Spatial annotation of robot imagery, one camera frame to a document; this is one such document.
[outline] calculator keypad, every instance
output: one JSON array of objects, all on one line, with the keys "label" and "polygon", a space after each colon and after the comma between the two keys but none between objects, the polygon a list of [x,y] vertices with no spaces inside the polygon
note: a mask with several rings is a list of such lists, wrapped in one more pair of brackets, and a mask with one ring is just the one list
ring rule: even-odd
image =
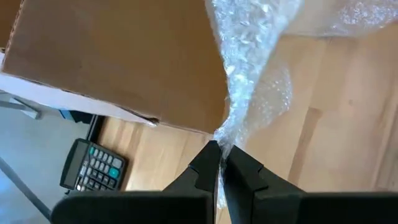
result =
[{"label": "calculator keypad", "polygon": [[113,190],[120,176],[123,161],[91,147],[90,163],[84,178],[82,178],[81,191]]}]

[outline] calculator button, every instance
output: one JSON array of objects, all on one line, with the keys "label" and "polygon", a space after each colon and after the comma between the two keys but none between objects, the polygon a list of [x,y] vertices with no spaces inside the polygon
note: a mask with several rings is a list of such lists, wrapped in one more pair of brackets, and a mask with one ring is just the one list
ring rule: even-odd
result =
[{"label": "calculator button", "polygon": [[114,179],[110,179],[108,185],[113,188],[115,183],[116,183],[116,181],[114,181]]},{"label": "calculator button", "polygon": [[107,174],[108,172],[109,172],[109,166],[106,165],[105,168],[104,168],[104,173]]},{"label": "calculator button", "polygon": [[102,159],[102,155],[103,155],[104,153],[102,152],[102,151],[100,151],[99,152],[99,154],[98,154],[98,159]]},{"label": "calculator button", "polygon": [[94,186],[94,180],[93,180],[93,179],[90,179],[90,180],[88,181],[88,186],[89,186],[89,187],[93,187],[93,186]]},{"label": "calculator button", "polygon": [[93,170],[93,173],[92,173],[92,177],[94,177],[94,178],[96,178],[97,177],[97,174],[98,174],[98,171],[97,170]]},{"label": "calculator button", "polygon": [[81,167],[81,169],[80,169],[80,175],[85,175],[86,170],[87,170],[87,162],[84,161],[84,162],[83,162],[83,165],[82,165],[82,167]]},{"label": "calculator button", "polygon": [[108,164],[111,164],[112,163],[112,159],[113,159],[113,157],[112,156],[108,156]]},{"label": "calculator button", "polygon": [[95,159],[94,159],[94,158],[91,158],[91,161],[90,161],[90,166],[93,166],[93,165],[94,165],[94,163],[95,163]]},{"label": "calculator button", "polygon": [[95,169],[98,169],[99,166],[100,166],[100,162],[99,162],[99,161],[96,161],[96,162],[95,162],[95,165],[94,165],[94,168],[95,168]]},{"label": "calculator button", "polygon": [[107,153],[104,153],[104,156],[102,157],[102,161],[106,161],[107,160],[107,158],[108,158],[108,155],[107,155]]},{"label": "calculator button", "polygon": [[99,165],[99,171],[104,170],[104,166],[105,166],[105,164],[102,162],[102,163]]},{"label": "calculator button", "polygon": [[119,170],[112,167],[109,170],[109,175],[116,179],[119,177]]},{"label": "calculator button", "polygon": [[109,177],[104,176],[104,179],[102,180],[102,183],[108,184],[108,181],[109,181]]},{"label": "calculator button", "polygon": [[120,159],[114,158],[112,162],[112,166],[120,169],[122,167],[122,161]]},{"label": "calculator button", "polygon": [[85,177],[85,179],[83,180],[83,184],[86,185],[88,183],[88,177]]},{"label": "calculator button", "polygon": [[90,175],[92,170],[93,169],[91,167],[87,168],[87,175]]},{"label": "calculator button", "polygon": [[83,178],[82,178],[82,177],[80,177],[80,176],[79,176],[79,179],[78,179],[78,183],[79,183],[80,185],[82,185],[82,184],[83,184]]},{"label": "calculator button", "polygon": [[94,189],[99,190],[100,189],[100,184],[99,183],[95,183],[94,184]]},{"label": "calculator button", "polygon": [[103,177],[104,177],[104,175],[102,173],[98,173],[97,180],[102,181]]}]

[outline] cardboard flap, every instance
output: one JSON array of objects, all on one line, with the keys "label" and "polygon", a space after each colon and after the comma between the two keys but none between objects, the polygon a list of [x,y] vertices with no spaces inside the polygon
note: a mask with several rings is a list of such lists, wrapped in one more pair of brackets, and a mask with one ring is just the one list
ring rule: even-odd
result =
[{"label": "cardboard flap", "polygon": [[3,71],[208,133],[227,95],[202,0],[25,0]]}]

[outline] calculator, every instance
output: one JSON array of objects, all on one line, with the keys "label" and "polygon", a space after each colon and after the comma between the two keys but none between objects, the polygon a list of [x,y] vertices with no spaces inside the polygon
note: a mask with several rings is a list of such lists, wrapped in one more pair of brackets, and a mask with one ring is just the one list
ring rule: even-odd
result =
[{"label": "calculator", "polygon": [[120,190],[127,160],[85,139],[76,139],[63,167],[60,185],[70,190]]}]

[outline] calculator display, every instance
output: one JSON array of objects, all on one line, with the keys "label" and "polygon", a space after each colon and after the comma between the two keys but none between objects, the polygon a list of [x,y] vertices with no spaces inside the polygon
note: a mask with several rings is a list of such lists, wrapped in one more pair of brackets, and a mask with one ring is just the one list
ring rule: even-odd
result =
[{"label": "calculator display", "polygon": [[68,174],[65,178],[65,182],[64,182],[65,185],[72,186],[72,187],[75,186],[77,173],[80,170],[81,161],[83,160],[83,158],[87,152],[87,147],[88,147],[87,143],[84,143],[84,142],[78,143],[78,145],[76,147],[75,154],[73,155],[72,162],[70,164]]}]

